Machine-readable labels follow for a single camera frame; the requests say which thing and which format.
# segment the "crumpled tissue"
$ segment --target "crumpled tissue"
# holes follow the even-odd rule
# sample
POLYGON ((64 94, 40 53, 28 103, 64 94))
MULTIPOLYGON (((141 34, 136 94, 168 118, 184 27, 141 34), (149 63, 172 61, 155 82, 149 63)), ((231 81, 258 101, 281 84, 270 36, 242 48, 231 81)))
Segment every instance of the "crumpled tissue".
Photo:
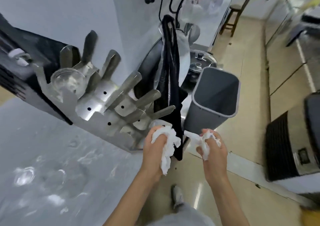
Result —
POLYGON ((172 129, 170 126, 165 126, 153 133, 151 143, 153 144, 161 134, 165 134, 167 136, 167 142, 163 147, 161 158, 162 173, 167 175, 171 164, 170 157, 174 154, 174 145, 179 147, 181 145, 181 139, 176 137, 176 132, 174 129, 172 129))
POLYGON ((203 136, 199 136, 189 131, 184 131, 184 135, 191 139, 190 141, 191 146, 196 146, 196 147, 201 146, 203 151, 203 155, 202 155, 203 160, 208 160, 208 156, 210 153, 210 148, 208 144, 205 142, 205 140, 212 137, 216 141, 218 147, 221 146, 220 139, 216 138, 216 136, 210 131, 207 131, 205 134, 203 134, 203 136))

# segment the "person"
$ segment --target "person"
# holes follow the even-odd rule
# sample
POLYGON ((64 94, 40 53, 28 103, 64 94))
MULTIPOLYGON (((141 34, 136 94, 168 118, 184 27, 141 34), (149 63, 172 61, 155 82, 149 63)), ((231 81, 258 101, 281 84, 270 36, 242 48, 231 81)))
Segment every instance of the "person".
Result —
MULTIPOLYGON (((153 127, 146 139, 143 147, 142 165, 134 178, 132 184, 123 195, 112 214, 103 226, 133 226, 138 219, 139 213, 146 202, 146 199, 153 187, 162 176, 160 169, 162 150, 166 143, 166 135, 160 135, 152 144, 153 133, 162 126, 153 127)), ((208 160, 203 161, 203 169, 206 181, 211 187, 219 215, 223 226, 249 226, 249 222, 241 210, 239 201, 231 187, 227 177, 227 148, 221 136, 213 131, 214 135, 220 139, 221 147, 218 147, 213 138, 206 142, 210 147, 208 160)), ((197 152, 202 155, 201 147, 197 147, 197 152)), ((157 222, 152 222, 152 226, 209 226, 214 225, 212 220, 204 214, 198 212, 183 201, 182 190, 174 185, 171 188, 171 196, 176 214, 164 216, 157 222)))

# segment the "metal lid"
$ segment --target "metal lid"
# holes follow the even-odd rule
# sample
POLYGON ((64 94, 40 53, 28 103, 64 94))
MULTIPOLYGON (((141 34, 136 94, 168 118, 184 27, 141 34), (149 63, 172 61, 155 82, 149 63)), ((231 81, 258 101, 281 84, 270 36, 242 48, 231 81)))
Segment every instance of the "metal lid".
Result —
POLYGON ((200 73, 207 66, 217 67, 216 59, 205 51, 191 50, 190 60, 190 70, 196 73, 200 73))

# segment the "person's left hand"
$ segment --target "person's left hand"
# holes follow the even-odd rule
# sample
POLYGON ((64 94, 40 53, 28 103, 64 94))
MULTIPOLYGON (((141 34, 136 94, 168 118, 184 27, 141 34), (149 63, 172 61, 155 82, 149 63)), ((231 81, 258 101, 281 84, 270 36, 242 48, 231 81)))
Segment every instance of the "person's left hand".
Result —
POLYGON ((146 136, 143 147, 143 160, 140 171, 145 173, 153 183, 158 182, 162 176, 162 170, 160 168, 162 150, 167 142, 167 136, 161 134, 154 143, 152 141, 153 133, 162 128, 163 126, 152 127, 146 136))

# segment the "person's foot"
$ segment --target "person's foot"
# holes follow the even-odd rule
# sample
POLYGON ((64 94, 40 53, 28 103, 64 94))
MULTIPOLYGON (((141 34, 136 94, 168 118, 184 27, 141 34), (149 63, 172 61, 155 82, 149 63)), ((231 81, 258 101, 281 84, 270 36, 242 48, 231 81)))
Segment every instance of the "person's foot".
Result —
POLYGON ((171 186, 171 199, 173 202, 173 208, 176 208, 177 206, 182 205, 184 203, 183 193, 179 186, 171 186))

